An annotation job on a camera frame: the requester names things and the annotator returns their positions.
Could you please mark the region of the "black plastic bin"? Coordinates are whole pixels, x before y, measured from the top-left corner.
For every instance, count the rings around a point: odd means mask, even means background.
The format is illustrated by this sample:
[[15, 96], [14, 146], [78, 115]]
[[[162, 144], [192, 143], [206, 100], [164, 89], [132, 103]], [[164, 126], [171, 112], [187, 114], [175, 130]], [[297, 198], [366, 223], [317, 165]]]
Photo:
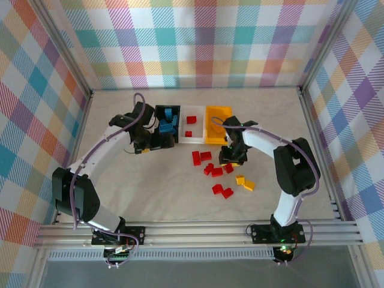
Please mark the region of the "black plastic bin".
[[174, 127], [176, 130], [175, 134], [165, 133], [161, 134], [159, 132], [159, 126], [155, 129], [155, 148], [156, 149], [167, 149], [174, 147], [175, 144], [179, 143], [178, 141], [178, 127], [179, 127], [179, 113], [180, 113], [180, 106], [178, 105], [156, 105], [155, 107], [155, 115], [158, 118], [159, 122], [161, 119], [165, 119], [164, 110], [165, 108], [172, 108], [173, 115], [178, 116], [178, 126]]

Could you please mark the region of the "white translucent plastic bin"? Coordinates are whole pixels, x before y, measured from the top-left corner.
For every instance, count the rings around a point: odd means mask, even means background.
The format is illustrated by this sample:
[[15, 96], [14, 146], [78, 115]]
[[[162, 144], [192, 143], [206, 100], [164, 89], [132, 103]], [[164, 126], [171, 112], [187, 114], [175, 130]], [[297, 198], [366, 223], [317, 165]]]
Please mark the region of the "white translucent plastic bin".
[[[196, 115], [197, 122], [188, 125], [186, 117]], [[205, 143], [205, 120], [206, 120], [206, 107], [205, 106], [192, 106], [181, 105], [179, 113], [179, 127], [178, 127], [178, 141], [183, 144], [204, 144]], [[191, 131], [192, 137], [185, 137], [185, 132]]]

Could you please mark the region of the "yellow plastic bin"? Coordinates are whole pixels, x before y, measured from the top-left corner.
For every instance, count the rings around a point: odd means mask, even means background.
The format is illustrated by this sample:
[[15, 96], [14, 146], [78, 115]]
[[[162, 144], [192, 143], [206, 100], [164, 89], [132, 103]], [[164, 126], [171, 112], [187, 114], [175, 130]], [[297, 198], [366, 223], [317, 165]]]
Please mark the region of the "yellow plastic bin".
[[225, 133], [215, 134], [212, 133], [209, 123], [213, 117], [217, 117], [220, 120], [216, 120], [217, 123], [221, 124], [227, 118], [232, 116], [232, 108], [230, 106], [206, 106], [206, 120], [205, 120], [205, 143], [210, 145], [226, 145]]

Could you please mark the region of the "aluminium side rail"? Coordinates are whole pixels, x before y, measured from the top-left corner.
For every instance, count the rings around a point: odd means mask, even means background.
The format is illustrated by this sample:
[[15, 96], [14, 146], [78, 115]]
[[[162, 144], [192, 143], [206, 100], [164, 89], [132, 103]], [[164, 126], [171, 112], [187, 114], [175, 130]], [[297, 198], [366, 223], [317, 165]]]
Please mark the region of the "aluminium side rail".
[[92, 89], [92, 90], [90, 90], [89, 94], [87, 95], [87, 99], [86, 99], [86, 103], [85, 103], [85, 109], [83, 111], [83, 116], [81, 118], [79, 127], [77, 129], [77, 134], [76, 134], [76, 137], [74, 139], [73, 150], [70, 153], [69, 159], [65, 163], [65, 166], [64, 166], [65, 168], [67, 168], [69, 165], [71, 165], [77, 159], [77, 155], [79, 153], [80, 144], [81, 144], [82, 137], [84, 134], [84, 130], [85, 130], [86, 122], [88, 119], [89, 111], [90, 111], [90, 108], [92, 105], [92, 100], [93, 100], [94, 94], [95, 94], [95, 90]]
[[322, 141], [320, 139], [320, 134], [316, 126], [315, 118], [310, 109], [309, 93], [303, 92], [300, 86], [296, 88], [296, 91], [304, 113], [305, 120], [307, 122], [308, 129], [310, 131], [310, 136], [314, 145], [318, 166], [320, 168], [321, 176], [325, 183], [325, 187], [328, 192], [330, 201], [336, 205], [337, 211], [339, 213], [339, 219], [341, 221], [355, 222], [355, 219], [352, 218], [346, 204], [343, 202], [344, 197], [337, 191], [334, 179], [331, 175], [331, 170], [328, 167], [328, 162], [326, 159], [326, 154], [324, 152]]

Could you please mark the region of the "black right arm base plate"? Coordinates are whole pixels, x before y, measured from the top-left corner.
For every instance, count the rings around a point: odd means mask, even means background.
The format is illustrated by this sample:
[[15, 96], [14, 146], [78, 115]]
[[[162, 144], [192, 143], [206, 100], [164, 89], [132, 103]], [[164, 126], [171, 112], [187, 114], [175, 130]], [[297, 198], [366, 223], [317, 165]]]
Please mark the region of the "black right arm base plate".
[[303, 244], [306, 242], [303, 226], [297, 222], [280, 227], [277, 224], [251, 225], [253, 244]]

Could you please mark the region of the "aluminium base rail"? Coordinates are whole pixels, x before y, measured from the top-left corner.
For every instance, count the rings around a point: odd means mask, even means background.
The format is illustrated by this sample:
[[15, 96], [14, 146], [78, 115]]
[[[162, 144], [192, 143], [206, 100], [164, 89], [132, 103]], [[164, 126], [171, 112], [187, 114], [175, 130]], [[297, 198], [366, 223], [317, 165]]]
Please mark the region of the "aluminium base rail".
[[[252, 247], [252, 238], [245, 232], [248, 221], [159, 221], [131, 222], [144, 226], [145, 240], [141, 248], [231, 248]], [[312, 246], [361, 245], [362, 235], [352, 221], [311, 220], [303, 223], [306, 242]], [[81, 224], [73, 230], [70, 223], [43, 225], [35, 240], [35, 248], [91, 248], [90, 227]], [[279, 247], [278, 244], [261, 244]]]

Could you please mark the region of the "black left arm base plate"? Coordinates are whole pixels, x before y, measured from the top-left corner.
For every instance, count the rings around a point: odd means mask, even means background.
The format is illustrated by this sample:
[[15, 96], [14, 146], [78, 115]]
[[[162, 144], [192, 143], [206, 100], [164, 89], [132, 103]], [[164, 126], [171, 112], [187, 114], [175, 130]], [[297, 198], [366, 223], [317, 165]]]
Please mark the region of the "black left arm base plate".
[[118, 235], [111, 235], [99, 230], [92, 230], [92, 245], [134, 245], [135, 240], [123, 236], [123, 234], [129, 234], [135, 236], [139, 240], [139, 244], [142, 245], [145, 240], [145, 227], [144, 226], [124, 226], [116, 232]]

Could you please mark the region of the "aluminium upright post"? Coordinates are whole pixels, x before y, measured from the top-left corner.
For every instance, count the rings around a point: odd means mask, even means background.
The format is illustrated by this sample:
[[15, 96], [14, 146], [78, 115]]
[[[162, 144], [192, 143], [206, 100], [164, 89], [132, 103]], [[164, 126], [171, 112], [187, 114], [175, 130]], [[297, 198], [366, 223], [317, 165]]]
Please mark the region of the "aluminium upright post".
[[28, 2], [36, 12], [38, 18], [41, 20], [43, 26], [47, 30], [47, 33], [51, 37], [59, 54], [63, 57], [65, 63], [68, 65], [68, 69], [72, 72], [73, 77], [79, 84], [81, 90], [88, 98], [91, 98], [93, 95], [93, 90], [88, 85], [73, 54], [70, 52], [70, 48], [62, 37], [62, 34], [60, 33], [56, 23], [50, 15], [49, 10], [46, 8], [43, 0], [28, 0]]
[[358, 0], [343, 1], [340, 11], [338, 14], [336, 14], [334, 22], [329, 27], [327, 33], [324, 36], [324, 41], [322, 42], [322, 45], [320, 46], [319, 52], [314, 58], [313, 63], [310, 65], [308, 73], [305, 75], [303, 83], [298, 86], [298, 90], [300, 91], [301, 95], [304, 95], [308, 91], [310, 85], [315, 80], [328, 53], [332, 49], [357, 3]]

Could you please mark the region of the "aluminium frame leg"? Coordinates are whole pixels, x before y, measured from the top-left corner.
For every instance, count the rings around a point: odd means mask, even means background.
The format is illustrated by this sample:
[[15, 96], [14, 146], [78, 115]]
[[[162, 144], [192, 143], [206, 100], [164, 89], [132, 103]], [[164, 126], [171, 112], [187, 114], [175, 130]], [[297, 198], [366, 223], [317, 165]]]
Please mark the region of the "aluminium frame leg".
[[50, 251], [45, 248], [38, 249], [26, 286], [27, 288], [40, 288], [49, 252]]
[[349, 245], [349, 253], [361, 288], [379, 288], [368, 253], [362, 245]]

